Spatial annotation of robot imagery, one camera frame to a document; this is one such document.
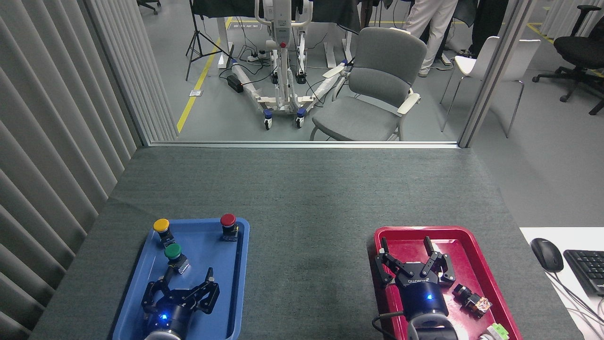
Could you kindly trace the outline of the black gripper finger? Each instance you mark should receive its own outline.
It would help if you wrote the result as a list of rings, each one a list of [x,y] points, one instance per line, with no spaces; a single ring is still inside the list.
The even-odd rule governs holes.
[[[167,275],[164,275],[159,280],[147,284],[142,299],[142,308],[144,312],[161,312],[166,310],[169,303],[173,302],[172,291],[168,286],[170,280],[171,279]],[[158,292],[162,292],[164,297],[155,302],[154,297]]]
[[[201,311],[206,315],[211,314],[219,295],[219,284],[215,281],[213,268],[209,268],[205,281],[193,288],[189,294],[189,297],[193,298],[192,311]]]
[[[453,285],[456,278],[450,256],[435,250],[429,236],[425,236],[423,243],[429,258],[421,269],[421,277],[426,278],[429,273],[434,273],[438,284]]]
[[[405,276],[407,279],[411,278],[411,271],[409,267],[406,267],[400,260],[397,260],[392,256],[388,250],[386,238],[380,239],[381,248],[375,257],[377,271],[380,276],[380,282],[383,285],[387,285],[392,282],[393,279],[398,278],[400,275]]]

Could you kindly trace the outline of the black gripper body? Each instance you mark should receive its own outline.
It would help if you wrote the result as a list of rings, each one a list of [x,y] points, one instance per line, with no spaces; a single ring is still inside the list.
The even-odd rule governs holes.
[[[145,312],[147,325],[145,337],[186,337],[189,331],[193,298],[192,289],[173,289],[173,302],[161,312]]]
[[[425,314],[448,316],[446,301],[439,285],[439,277],[434,271],[422,265],[404,265],[399,271],[399,294],[406,321]]]

